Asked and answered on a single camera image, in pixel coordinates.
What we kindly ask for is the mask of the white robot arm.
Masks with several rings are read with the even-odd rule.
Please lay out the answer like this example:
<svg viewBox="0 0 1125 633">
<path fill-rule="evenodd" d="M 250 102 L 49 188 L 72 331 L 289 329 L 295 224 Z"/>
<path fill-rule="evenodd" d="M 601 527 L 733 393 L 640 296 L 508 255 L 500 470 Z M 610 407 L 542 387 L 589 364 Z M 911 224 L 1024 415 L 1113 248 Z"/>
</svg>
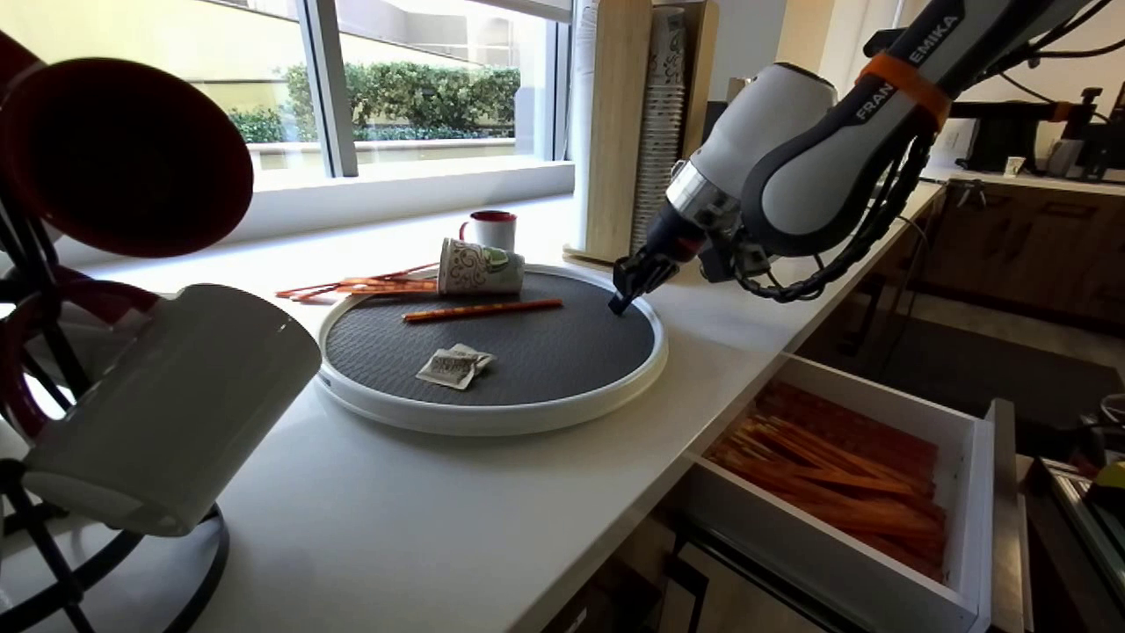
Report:
<svg viewBox="0 0 1125 633">
<path fill-rule="evenodd" d="M 676 168 L 646 243 L 613 264 L 613 309 L 690 259 L 765 298 L 817 298 L 905 211 L 958 94 L 1109 3 L 928 0 L 908 29 L 865 44 L 847 94 L 812 72 L 768 66 Z"/>
</svg>

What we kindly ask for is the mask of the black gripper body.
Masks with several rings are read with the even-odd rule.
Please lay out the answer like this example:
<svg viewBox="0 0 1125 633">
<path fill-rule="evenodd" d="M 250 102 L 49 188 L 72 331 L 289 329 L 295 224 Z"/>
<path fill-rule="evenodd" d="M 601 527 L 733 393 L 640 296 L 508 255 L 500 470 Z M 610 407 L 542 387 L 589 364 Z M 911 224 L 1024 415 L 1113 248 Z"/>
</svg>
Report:
<svg viewBox="0 0 1125 633">
<path fill-rule="evenodd" d="M 646 296 L 664 284 L 685 259 L 700 255 L 706 234 L 680 216 L 672 206 L 660 208 L 658 224 L 645 248 L 613 264 L 613 284 L 620 296 Z"/>
</svg>

